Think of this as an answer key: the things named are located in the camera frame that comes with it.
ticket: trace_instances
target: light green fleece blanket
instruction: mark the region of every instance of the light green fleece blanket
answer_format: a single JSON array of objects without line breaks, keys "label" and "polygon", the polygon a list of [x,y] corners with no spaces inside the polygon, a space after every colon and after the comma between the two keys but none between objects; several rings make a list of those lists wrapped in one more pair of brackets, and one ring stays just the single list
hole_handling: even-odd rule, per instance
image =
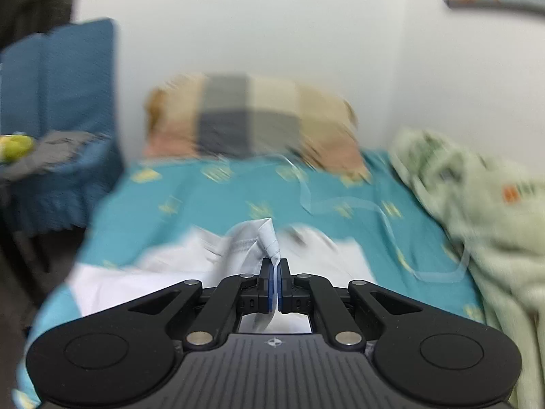
[{"label": "light green fleece blanket", "polygon": [[545,180],[428,131],[401,131],[390,157],[427,211],[469,250],[487,323],[522,354],[511,403],[545,407]]}]

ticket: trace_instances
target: pillow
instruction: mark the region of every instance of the pillow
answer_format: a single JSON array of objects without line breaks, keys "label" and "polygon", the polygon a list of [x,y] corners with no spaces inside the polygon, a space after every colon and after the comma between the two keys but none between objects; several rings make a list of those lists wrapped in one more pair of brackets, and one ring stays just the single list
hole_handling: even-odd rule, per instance
[{"label": "pillow", "polygon": [[146,103],[145,157],[298,153],[314,167],[368,178],[343,99],[305,84],[249,75],[180,76]]}]

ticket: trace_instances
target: gray garment on chair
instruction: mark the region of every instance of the gray garment on chair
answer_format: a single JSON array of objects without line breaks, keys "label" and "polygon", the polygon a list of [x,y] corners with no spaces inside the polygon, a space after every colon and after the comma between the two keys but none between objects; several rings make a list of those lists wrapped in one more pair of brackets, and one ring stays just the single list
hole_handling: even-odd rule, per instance
[{"label": "gray garment on chair", "polygon": [[36,173],[47,172],[53,166],[70,161],[81,145],[97,138],[89,132],[48,132],[30,154],[6,167],[0,178],[13,183]]}]

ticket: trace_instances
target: white cloth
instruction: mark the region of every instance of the white cloth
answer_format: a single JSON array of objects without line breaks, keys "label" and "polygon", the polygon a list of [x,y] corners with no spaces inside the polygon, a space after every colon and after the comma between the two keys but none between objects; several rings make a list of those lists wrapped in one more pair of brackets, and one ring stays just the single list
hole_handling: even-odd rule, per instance
[{"label": "white cloth", "polygon": [[[230,275],[258,274],[264,257],[269,257],[275,266],[280,256],[288,258],[292,274],[321,275],[335,287],[347,287],[356,278],[374,282],[353,238],[333,241],[317,229],[300,225],[288,227],[277,239],[272,225],[270,218],[245,221],[224,237],[193,227],[179,243],[146,251],[134,267],[107,269],[77,264],[66,282],[82,316],[189,278],[200,280],[203,287],[214,287]],[[306,316],[275,312],[269,316],[244,317],[240,331],[308,333],[311,330]]]}]

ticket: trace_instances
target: mattress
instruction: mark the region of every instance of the mattress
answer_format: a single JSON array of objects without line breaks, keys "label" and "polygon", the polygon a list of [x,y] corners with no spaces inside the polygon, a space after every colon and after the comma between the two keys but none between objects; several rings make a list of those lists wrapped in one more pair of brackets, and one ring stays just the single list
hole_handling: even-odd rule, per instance
[{"label": "mattress", "polygon": [[[397,293],[451,313],[483,321],[478,291],[468,272],[446,283],[419,280],[415,272],[444,273],[449,278],[459,260],[449,250],[440,225],[397,179],[382,151],[364,153],[372,182],[319,172],[279,157],[250,160],[160,160],[132,165],[95,212],[77,263],[112,269],[132,265],[149,247],[179,239],[192,226],[224,234],[249,219],[271,217],[276,230],[302,224],[332,239],[354,238],[361,246],[377,283]],[[312,204],[326,210],[309,213]],[[350,199],[380,208],[353,207]],[[81,316],[66,285],[46,300],[34,321],[29,346],[40,334]],[[20,407],[37,402],[24,361],[17,370],[14,401]]]}]

